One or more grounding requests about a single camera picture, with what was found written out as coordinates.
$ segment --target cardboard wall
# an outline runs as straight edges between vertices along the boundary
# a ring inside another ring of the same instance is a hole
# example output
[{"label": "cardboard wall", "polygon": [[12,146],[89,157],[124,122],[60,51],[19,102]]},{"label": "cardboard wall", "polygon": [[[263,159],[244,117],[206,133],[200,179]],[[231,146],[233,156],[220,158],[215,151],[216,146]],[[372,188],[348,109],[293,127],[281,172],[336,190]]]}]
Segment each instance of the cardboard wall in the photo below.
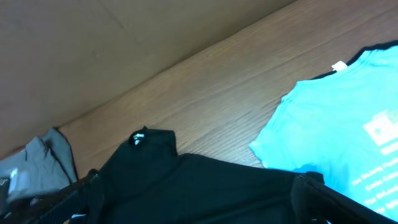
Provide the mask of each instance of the cardboard wall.
[{"label": "cardboard wall", "polygon": [[0,156],[291,1],[2,1]]}]

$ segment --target white label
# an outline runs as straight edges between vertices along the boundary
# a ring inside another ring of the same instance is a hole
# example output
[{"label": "white label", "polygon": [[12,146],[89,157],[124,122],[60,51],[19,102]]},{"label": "white label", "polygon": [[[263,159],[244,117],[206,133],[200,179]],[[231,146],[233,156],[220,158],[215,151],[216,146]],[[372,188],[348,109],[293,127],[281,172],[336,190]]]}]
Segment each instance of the white label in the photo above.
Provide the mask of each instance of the white label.
[{"label": "white label", "polygon": [[85,214],[82,214],[82,215],[74,214],[74,215],[72,215],[72,218],[79,218],[79,217],[85,217],[85,216],[86,216]]},{"label": "white label", "polygon": [[10,175],[10,186],[8,189],[8,194],[13,194],[14,192],[21,192],[29,188],[30,176],[26,170],[19,171],[14,169]]},{"label": "white label", "polygon": [[333,71],[340,72],[341,70],[346,68],[347,65],[344,62],[339,61],[339,62],[335,63],[334,65],[332,65],[331,67],[333,68]]}]

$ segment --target light blue t-shirt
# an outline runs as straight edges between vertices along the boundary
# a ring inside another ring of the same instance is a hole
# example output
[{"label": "light blue t-shirt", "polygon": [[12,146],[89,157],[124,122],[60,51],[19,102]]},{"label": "light blue t-shirt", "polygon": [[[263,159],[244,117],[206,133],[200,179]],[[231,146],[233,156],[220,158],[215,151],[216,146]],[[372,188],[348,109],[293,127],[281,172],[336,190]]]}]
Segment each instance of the light blue t-shirt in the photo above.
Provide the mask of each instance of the light blue t-shirt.
[{"label": "light blue t-shirt", "polygon": [[398,47],[297,82],[249,147],[264,167],[320,172],[328,187],[398,221]]}]

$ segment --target folded clothing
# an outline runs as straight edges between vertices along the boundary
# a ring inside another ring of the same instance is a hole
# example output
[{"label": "folded clothing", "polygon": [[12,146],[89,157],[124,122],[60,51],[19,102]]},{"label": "folded clothing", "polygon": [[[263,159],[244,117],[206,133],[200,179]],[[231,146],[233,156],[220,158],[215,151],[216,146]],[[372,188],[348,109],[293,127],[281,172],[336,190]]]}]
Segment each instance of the folded clothing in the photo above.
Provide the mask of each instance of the folded clothing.
[{"label": "folded clothing", "polygon": [[297,82],[249,147],[264,167],[322,173],[325,185],[398,221],[398,41]]},{"label": "folded clothing", "polygon": [[56,130],[50,129],[42,138],[35,137],[21,152],[0,161],[0,170],[11,173],[26,171],[29,187],[9,201],[58,191],[77,181],[72,152],[67,140]]}]

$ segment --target black shirt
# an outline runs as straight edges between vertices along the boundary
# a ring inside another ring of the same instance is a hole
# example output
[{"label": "black shirt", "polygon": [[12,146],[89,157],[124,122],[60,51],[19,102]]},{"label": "black shirt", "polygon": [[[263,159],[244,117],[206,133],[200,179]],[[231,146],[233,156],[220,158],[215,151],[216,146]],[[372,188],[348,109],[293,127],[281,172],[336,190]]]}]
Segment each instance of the black shirt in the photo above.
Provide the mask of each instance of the black shirt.
[{"label": "black shirt", "polygon": [[295,173],[178,156],[173,131],[136,131],[99,175],[101,223],[295,223]]}]

